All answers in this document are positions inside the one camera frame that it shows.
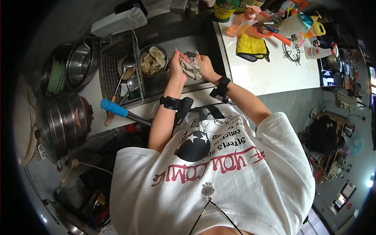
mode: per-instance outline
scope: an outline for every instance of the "necklace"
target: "necklace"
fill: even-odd
[[[209,203],[213,204],[222,214],[224,214],[226,216],[226,218],[232,223],[232,225],[234,225],[234,227],[238,230],[238,232],[243,235],[243,233],[241,233],[241,231],[238,229],[238,227],[232,222],[232,220],[226,215],[226,213],[223,212],[223,210],[221,208],[219,208],[219,206],[217,206],[214,202],[212,202],[211,200],[211,196],[214,194],[214,188],[213,188],[213,184],[212,183],[209,183],[209,182],[206,182],[205,184],[202,185],[202,191],[201,193],[204,194],[205,196],[208,197],[208,203],[204,206],[204,208],[202,209],[199,217],[197,218],[196,222],[194,223],[189,235],[192,234],[193,232],[193,229],[194,227],[196,227],[196,224],[197,222],[199,221],[200,217],[202,216],[202,214],[204,213],[206,207],[209,205]]]

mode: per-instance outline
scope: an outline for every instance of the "yellow cleaning cloth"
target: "yellow cleaning cloth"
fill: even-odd
[[[236,55],[250,62],[255,62],[263,58],[270,62],[269,49],[266,47],[265,40],[254,38],[246,34],[242,34],[239,38]]]

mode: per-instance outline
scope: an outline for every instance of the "countertop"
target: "countertop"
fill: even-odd
[[[265,59],[256,62],[249,62],[236,55],[237,38],[227,36],[227,29],[237,15],[231,15],[227,23],[219,23],[222,39],[225,45],[227,59],[229,62],[231,76],[234,83],[244,87],[253,94],[260,96],[265,94],[293,91],[320,87],[319,71],[315,59],[308,60],[301,54],[300,64],[291,62],[284,58],[282,42],[275,37],[265,38],[266,45],[270,51],[270,62]],[[311,46],[306,40],[301,48]],[[203,89],[182,94],[181,98],[190,97],[194,99],[192,107],[219,103],[218,100],[209,96],[212,88]],[[100,90],[99,71],[95,77],[81,91],[80,96],[87,99],[92,105],[94,120],[91,123],[91,132],[88,136],[98,134],[113,128],[134,123],[134,121],[115,115],[109,126],[105,126],[106,111],[100,108],[102,93]],[[143,104],[132,109],[132,113],[144,117],[152,118],[156,112],[159,102]]]

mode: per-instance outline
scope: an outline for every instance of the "orange bottle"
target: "orange bottle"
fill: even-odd
[[[242,35],[249,26],[253,25],[254,18],[256,14],[261,12],[261,9],[258,6],[249,6],[247,5],[247,11],[243,14],[239,14],[238,17],[234,20],[232,25],[227,30],[227,34],[230,37],[239,37]]]

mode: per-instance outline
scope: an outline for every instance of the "pendant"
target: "pendant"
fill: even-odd
[[[213,184],[209,182],[203,184],[201,193],[210,198],[214,194]]]

